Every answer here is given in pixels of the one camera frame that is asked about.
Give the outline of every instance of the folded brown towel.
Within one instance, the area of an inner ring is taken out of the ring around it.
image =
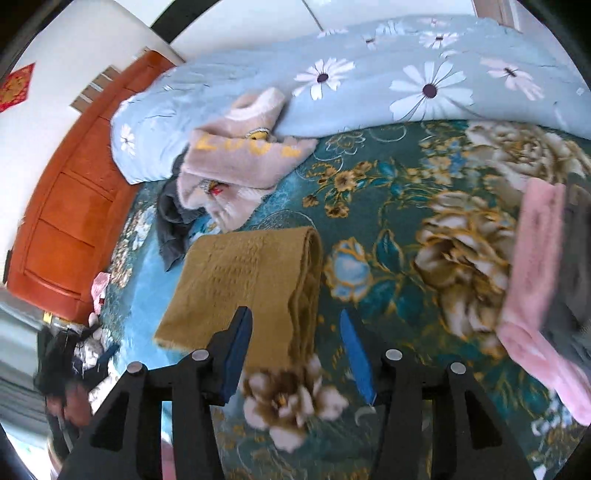
[[[204,348],[239,306],[252,310],[245,368],[291,368],[314,354],[323,252],[311,227],[206,235],[189,249],[154,339]]]

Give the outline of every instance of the screw head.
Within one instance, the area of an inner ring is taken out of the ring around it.
[[[196,362],[203,362],[209,358],[209,352],[205,349],[195,350],[193,353],[191,353],[191,358],[193,358],[193,360]]]
[[[402,359],[402,352],[400,350],[396,350],[395,348],[391,348],[390,350],[386,351],[386,358],[388,360],[398,361]]]
[[[466,373],[466,366],[460,362],[453,362],[450,368],[456,375],[463,375]]]
[[[131,362],[129,365],[127,365],[127,371],[132,375],[140,373],[143,368],[144,364],[142,362]]]

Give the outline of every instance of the gray cloth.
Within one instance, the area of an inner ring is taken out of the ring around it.
[[[591,184],[569,174],[556,292],[541,333],[591,379]]]
[[[186,209],[178,200],[177,177],[186,151],[187,148],[174,160],[173,176],[164,184],[156,202],[156,233],[166,271],[184,258],[191,227],[205,214],[204,208]]]

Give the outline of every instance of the pink cloth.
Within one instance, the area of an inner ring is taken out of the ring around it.
[[[591,385],[540,333],[550,304],[562,246],[564,185],[530,179],[521,203],[513,269],[496,334],[510,357],[556,390],[573,418],[591,423]]]
[[[100,315],[100,309],[105,301],[105,293],[110,281],[110,273],[100,272],[92,282],[90,295],[92,296],[92,303],[95,306],[95,313],[97,315]]]

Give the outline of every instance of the white flower pattern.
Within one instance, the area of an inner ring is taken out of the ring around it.
[[[322,32],[320,32],[318,34],[318,37],[316,38],[324,38],[330,35],[342,35],[344,33],[349,33],[349,30],[347,30],[346,28],[329,28],[328,30],[323,30]]]
[[[460,38],[460,35],[457,33],[423,32],[419,39],[419,43],[425,48],[438,50],[439,48],[446,48],[456,42],[458,38]]]
[[[121,127],[121,151],[127,152],[132,157],[135,156],[135,135],[131,132],[131,127],[125,124]]]
[[[375,29],[376,35],[407,35],[410,33],[416,33],[416,30],[411,30],[404,25],[403,22],[395,22],[394,20],[388,20],[386,23],[378,25]]]
[[[422,24],[429,25],[431,28],[446,27],[449,25],[449,22],[446,22],[445,20],[439,20],[437,18],[420,18],[418,21]]]
[[[509,90],[521,90],[529,100],[542,100],[544,89],[534,83],[534,78],[517,65],[498,59],[481,59],[480,63],[492,68],[488,75],[493,78],[506,78],[505,86]]]
[[[466,80],[464,72],[452,72],[453,64],[445,61],[435,70],[432,61],[425,62],[423,75],[414,65],[404,67],[403,72],[412,80],[394,80],[390,89],[395,92],[412,92],[412,95],[396,100],[390,105],[394,120],[410,121],[436,118],[458,118],[462,107],[473,105],[472,90],[451,87]]]
[[[362,35],[362,37],[368,50],[373,51],[376,49],[378,39],[374,35]]]
[[[320,100],[322,98],[322,85],[326,84],[328,88],[336,92],[340,87],[340,81],[345,77],[344,73],[349,72],[355,68],[355,63],[347,59],[337,60],[330,58],[326,61],[318,60],[313,67],[309,67],[305,73],[299,73],[294,80],[297,82],[305,82],[296,88],[292,95],[297,97],[304,90],[310,88],[312,100]]]

